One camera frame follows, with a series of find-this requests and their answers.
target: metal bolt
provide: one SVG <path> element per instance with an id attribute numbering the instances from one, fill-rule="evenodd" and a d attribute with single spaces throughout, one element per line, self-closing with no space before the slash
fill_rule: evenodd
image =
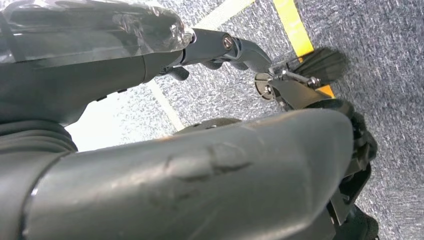
<path id="1" fill-rule="evenodd" d="M 266 85 L 266 87 L 265 87 L 265 92 L 266 92 L 267 94 L 272 94 L 272 93 L 273 93 L 273 90 L 271 89 L 271 87 L 270 87 L 269 85 Z"/>
<path id="2" fill-rule="evenodd" d="M 231 47 L 233 47 L 233 39 L 231 38 L 230 35 L 225 35 L 222 39 L 222 43 L 226 50 L 230 50 Z"/>

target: gray carpet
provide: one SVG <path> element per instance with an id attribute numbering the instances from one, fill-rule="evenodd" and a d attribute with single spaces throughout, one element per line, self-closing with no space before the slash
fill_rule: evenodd
<path id="1" fill-rule="evenodd" d="M 161 1 L 189 25 L 221 2 Z M 336 96 L 350 100 L 365 115 L 368 128 L 379 143 L 373 175 L 359 205 L 378 219 L 381 239 L 424 239 L 423 2 L 296 3 L 313 45 L 338 48 L 348 55 L 349 70 L 333 89 Z M 275 62 L 295 56 L 270 0 L 257 0 L 219 30 L 257 42 Z M 273 103 L 257 96 L 251 71 L 227 65 L 215 71 L 197 65 L 187 69 L 191 76 L 184 82 L 166 76 L 156 79 L 185 125 L 216 117 L 247 120 L 278 111 Z M 146 86 L 120 94 L 116 102 L 108 111 L 110 118 L 118 122 L 114 126 L 118 134 L 104 147 L 175 131 Z"/>

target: clear plastic film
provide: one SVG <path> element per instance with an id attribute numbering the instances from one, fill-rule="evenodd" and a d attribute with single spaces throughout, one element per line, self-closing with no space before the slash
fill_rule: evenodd
<path id="1" fill-rule="evenodd" d="M 193 30 L 154 2 L 3 2 L 0 63 L 78 64 L 184 49 Z"/>

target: scuff mark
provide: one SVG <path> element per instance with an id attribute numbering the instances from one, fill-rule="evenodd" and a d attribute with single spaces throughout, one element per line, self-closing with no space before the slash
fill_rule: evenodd
<path id="1" fill-rule="evenodd" d="M 187 192 L 182 192 L 182 193 L 176 195 L 175 201 L 181 202 L 181 201 L 184 201 L 184 200 L 187 200 L 187 199 L 199 196 L 199 195 L 200 195 L 200 191 L 198 189 L 191 189 Z"/>
<path id="2" fill-rule="evenodd" d="M 236 149 L 240 150 L 240 152 L 242 154 L 244 154 L 244 150 L 239 148 L 239 147 L 230 145 L 228 143 L 225 143 L 224 145 L 232 147 L 232 148 L 236 148 Z M 237 172 L 239 170 L 242 170 L 242 169 L 247 168 L 250 165 L 252 165 L 251 162 L 242 162 L 242 163 L 233 164 L 233 165 L 230 165 L 230 164 L 224 165 L 224 164 L 218 162 L 217 153 L 215 152 L 215 149 L 213 147 L 208 147 L 207 150 L 208 150 L 208 152 L 211 156 L 210 167 L 212 168 L 214 176 L 224 175 L 224 174 L 228 174 L 228 173 L 231 173 L 231 172 Z"/>
<path id="3" fill-rule="evenodd" d="M 175 177 L 183 182 L 186 183 L 193 183 L 193 182 L 206 182 L 211 178 L 210 174 L 199 174 L 199 175 L 194 175 L 194 176 L 185 176 L 185 177 L 181 177 L 181 176 L 177 176 Z"/>
<path id="4" fill-rule="evenodd" d="M 194 240 L 211 222 L 214 220 L 214 218 L 217 216 L 217 213 L 219 212 L 218 208 L 215 208 L 213 212 L 200 224 L 193 233 L 187 238 L 187 240 Z"/>
<path id="5" fill-rule="evenodd" d="M 242 170 L 244 168 L 249 167 L 252 164 L 253 163 L 251 163 L 251 162 L 244 162 L 244 163 L 239 164 L 239 165 L 220 166 L 220 165 L 214 165 L 214 163 L 211 163 L 211 167 L 212 167 L 214 175 L 218 176 L 218 175 L 223 175 L 223 174 Z"/>

